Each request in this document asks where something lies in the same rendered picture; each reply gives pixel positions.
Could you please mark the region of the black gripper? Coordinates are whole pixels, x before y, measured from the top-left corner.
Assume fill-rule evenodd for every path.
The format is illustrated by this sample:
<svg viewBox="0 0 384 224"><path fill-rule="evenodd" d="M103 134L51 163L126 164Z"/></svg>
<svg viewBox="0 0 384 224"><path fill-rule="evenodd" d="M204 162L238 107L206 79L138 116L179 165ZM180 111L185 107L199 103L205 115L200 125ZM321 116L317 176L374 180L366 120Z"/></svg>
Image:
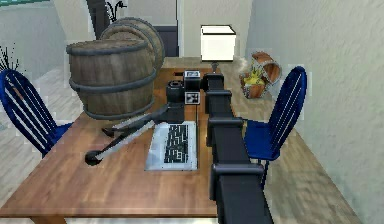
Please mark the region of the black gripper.
<svg viewBox="0 0 384 224"><path fill-rule="evenodd" d="M169 81L166 87L166 97L167 105L163 105L152 113L134 117L111 128L102 128L102 132L108 137L114 137L115 134L119 134L119 136L102 150L88 151L84 156L86 164L98 165L105 157L117 152L122 146L129 144L158 124L165 114L168 123L182 123L184 121L183 82L181 80Z"/></svg>

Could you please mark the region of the brown wooden table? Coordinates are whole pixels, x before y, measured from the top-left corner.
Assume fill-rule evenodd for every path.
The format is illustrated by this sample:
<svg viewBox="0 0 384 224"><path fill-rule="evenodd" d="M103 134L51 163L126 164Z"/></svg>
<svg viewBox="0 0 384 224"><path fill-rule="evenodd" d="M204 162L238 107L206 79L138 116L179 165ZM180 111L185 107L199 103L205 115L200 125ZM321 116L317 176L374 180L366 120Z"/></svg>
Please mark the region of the brown wooden table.
<svg viewBox="0 0 384 224"><path fill-rule="evenodd" d="M66 224L71 218L213 218L209 199L211 152L200 144L196 171L147 171L152 132L147 131L97 166L85 153L110 142L108 121L81 114L0 208L0 217L35 224Z"/></svg>

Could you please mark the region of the brown wooden barrel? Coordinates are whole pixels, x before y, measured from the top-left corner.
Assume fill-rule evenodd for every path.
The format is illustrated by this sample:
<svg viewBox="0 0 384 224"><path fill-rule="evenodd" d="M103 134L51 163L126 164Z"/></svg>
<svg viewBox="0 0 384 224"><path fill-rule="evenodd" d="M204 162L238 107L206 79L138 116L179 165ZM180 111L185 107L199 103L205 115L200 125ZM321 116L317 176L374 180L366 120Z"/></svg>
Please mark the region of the brown wooden barrel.
<svg viewBox="0 0 384 224"><path fill-rule="evenodd" d="M148 21L137 17L124 17L110 24L100 35L105 39L141 39L147 42L152 62L157 71L164 63L165 47L159 32Z"/></svg>
<svg viewBox="0 0 384 224"><path fill-rule="evenodd" d="M89 117L120 120L142 114L153 105L157 71L146 41L84 41L68 45L66 52L69 85Z"/></svg>

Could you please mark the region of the blue slatted chair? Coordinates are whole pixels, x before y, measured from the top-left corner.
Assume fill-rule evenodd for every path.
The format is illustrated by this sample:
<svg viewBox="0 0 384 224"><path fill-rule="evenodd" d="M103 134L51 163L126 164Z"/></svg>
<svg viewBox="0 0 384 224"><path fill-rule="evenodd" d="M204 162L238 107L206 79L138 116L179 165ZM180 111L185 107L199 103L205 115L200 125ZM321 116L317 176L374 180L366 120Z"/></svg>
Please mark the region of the blue slatted chair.
<svg viewBox="0 0 384 224"><path fill-rule="evenodd" d="M296 66L285 78L268 122L247 120L244 136L247 154L258 164L265 162L261 188L265 187L269 163L280 156L280 149L300 116L306 90L306 71Z"/></svg>
<svg viewBox="0 0 384 224"><path fill-rule="evenodd" d="M42 157L72 125L58 125L33 84L16 70L0 72L0 102L13 125Z"/></svg>

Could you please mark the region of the dark room door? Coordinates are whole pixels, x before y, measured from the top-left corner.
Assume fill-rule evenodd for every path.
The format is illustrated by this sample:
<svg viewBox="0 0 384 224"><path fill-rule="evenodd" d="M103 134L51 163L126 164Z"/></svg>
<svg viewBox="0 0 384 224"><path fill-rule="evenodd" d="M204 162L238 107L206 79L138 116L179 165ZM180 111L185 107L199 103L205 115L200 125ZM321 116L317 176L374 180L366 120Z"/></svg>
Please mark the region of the dark room door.
<svg viewBox="0 0 384 224"><path fill-rule="evenodd" d="M178 30L176 26L156 26L155 29L160 34L166 57L178 57Z"/></svg>

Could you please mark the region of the white square lamp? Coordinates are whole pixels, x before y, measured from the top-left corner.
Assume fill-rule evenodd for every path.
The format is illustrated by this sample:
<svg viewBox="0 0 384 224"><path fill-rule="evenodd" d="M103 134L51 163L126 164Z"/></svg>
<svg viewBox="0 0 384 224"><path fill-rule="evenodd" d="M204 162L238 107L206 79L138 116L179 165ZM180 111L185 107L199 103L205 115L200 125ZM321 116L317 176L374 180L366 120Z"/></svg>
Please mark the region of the white square lamp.
<svg viewBox="0 0 384 224"><path fill-rule="evenodd" d="M213 72L220 62L233 61L236 32L230 25L202 25L200 41L201 61L210 62Z"/></svg>

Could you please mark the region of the dark spiky house plant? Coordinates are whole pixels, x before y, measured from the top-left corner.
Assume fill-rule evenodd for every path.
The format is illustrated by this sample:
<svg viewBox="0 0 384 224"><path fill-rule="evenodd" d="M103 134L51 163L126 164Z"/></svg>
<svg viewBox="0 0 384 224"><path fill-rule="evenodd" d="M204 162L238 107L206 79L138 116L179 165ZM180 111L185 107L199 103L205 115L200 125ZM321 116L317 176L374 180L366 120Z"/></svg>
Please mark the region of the dark spiky house plant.
<svg viewBox="0 0 384 224"><path fill-rule="evenodd" d="M6 69L17 70L19 67L19 60L13 57L14 52L8 51L7 46L0 45L0 71Z"/></svg>

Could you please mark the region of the open brown treasure chest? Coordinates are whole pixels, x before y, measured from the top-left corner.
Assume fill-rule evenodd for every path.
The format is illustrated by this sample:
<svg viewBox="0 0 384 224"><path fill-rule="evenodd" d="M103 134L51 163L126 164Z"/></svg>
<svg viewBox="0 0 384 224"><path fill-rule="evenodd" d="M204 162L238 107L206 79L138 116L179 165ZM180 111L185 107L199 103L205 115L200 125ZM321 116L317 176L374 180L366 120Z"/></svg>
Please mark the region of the open brown treasure chest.
<svg viewBox="0 0 384 224"><path fill-rule="evenodd" d="M282 68L277 61L266 52L255 52L250 70L239 75L242 92L248 99L261 98L281 76Z"/></svg>

